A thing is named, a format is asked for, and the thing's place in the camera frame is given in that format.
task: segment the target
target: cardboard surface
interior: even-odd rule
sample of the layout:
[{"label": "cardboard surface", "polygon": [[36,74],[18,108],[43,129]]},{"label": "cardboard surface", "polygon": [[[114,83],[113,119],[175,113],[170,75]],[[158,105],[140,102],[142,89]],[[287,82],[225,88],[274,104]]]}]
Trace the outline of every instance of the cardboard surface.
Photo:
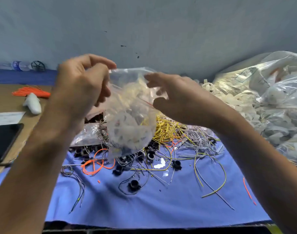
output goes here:
[{"label": "cardboard surface", "polygon": [[[21,87],[24,86],[21,84],[0,85],[0,112],[26,112],[20,120],[20,123],[24,124],[24,128],[14,142],[3,162],[9,162],[18,155],[22,147],[25,145],[26,139],[29,137],[30,132],[33,130],[33,127],[37,124],[41,116],[34,115],[29,111],[28,107],[23,107],[25,97],[13,96],[11,94],[13,91],[18,90]],[[48,92],[50,92],[52,88],[51,86],[43,85],[38,85],[38,87]],[[42,111],[46,102],[46,98],[40,98]]]}]

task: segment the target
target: hand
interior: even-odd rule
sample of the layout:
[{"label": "hand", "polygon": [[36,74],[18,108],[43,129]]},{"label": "hand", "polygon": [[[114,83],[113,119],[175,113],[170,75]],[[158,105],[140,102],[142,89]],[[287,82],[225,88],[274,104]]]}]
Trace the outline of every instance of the hand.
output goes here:
[{"label": "hand", "polygon": [[110,96],[108,70],[115,68],[113,61],[93,54],[63,62],[43,116],[49,114],[58,125],[78,127],[93,105]]},{"label": "hand", "polygon": [[239,114],[188,77],[152,73],[145,76],[147,86],[161,87],[157,95],[167,92],[169,99],[156,98],[153,106],[166,116],[188,125],[200,125],[218,132],[230,118]]}]

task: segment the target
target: left hand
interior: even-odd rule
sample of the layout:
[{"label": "left hand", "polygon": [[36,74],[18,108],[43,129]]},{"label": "left hand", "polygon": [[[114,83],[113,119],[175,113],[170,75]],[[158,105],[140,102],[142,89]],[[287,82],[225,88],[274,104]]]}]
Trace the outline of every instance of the left hand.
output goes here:
[{"label": "left hand", "polygon": [[101,56],[86,54],[59,65],[58,75],[43,117],[54,117],[56,126],[78,126],[93,105],[111,95],[107,83],[109,69],[116,64]]}]

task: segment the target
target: smartphone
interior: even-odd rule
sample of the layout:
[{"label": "smartphone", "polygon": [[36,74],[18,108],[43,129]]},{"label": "smartphone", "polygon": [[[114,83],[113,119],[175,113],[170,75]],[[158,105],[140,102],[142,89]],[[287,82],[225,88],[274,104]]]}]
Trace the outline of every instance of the smartphone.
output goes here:
[{"label": "smartphone", "polygon": [[6,157],[23,127],[22,123],[0,126],[0,162]]}]

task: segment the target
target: forearm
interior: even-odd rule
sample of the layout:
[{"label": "forearm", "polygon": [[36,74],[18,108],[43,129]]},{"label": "forearm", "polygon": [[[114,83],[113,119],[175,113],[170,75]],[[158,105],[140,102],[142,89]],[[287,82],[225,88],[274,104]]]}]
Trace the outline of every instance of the forearm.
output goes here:
[{"label": "forearm", "polygon": [[297,168],[236,114],[218,133],[269,216],[297,233]]},{"label": "forearm", "polygon": [[41,233],[73,136],[66,123],[40,119],[0,186],[0,233]]}]

